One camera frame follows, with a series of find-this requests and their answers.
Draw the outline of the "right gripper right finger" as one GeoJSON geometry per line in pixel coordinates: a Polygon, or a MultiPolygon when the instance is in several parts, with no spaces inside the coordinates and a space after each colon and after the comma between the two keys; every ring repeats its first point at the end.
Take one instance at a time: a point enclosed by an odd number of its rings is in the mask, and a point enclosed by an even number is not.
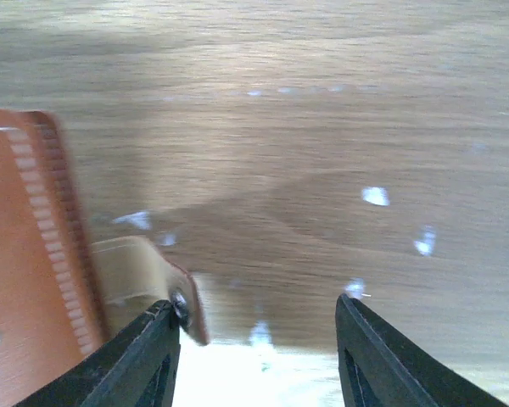
{"type": "Polygon", "coordinates": [[[345,293],[335,310],[338,371],[346,406],[504,406],[438,362],[345,293]]]}

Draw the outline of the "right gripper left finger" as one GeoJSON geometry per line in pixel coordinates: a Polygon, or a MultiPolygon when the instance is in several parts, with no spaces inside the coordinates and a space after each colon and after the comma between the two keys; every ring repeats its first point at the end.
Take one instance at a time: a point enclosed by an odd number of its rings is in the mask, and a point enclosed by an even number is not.
{"type": "Polygon", "coordinates": [[[112,340],[18,406],[165,406],[173,403],[179,319],[160,300],[112,340]]]}

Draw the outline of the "brown leather card holder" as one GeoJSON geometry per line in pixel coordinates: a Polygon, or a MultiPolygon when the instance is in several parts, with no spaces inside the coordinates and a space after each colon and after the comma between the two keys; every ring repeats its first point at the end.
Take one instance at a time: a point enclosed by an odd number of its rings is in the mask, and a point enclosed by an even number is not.
{"type": "Polygon", "coordinates": [[[89,241],[56,119],[0,109],[0,406],[18,406],[160,300],[179,336],[208,343],[186,270],[146,237],[89,241]]]}

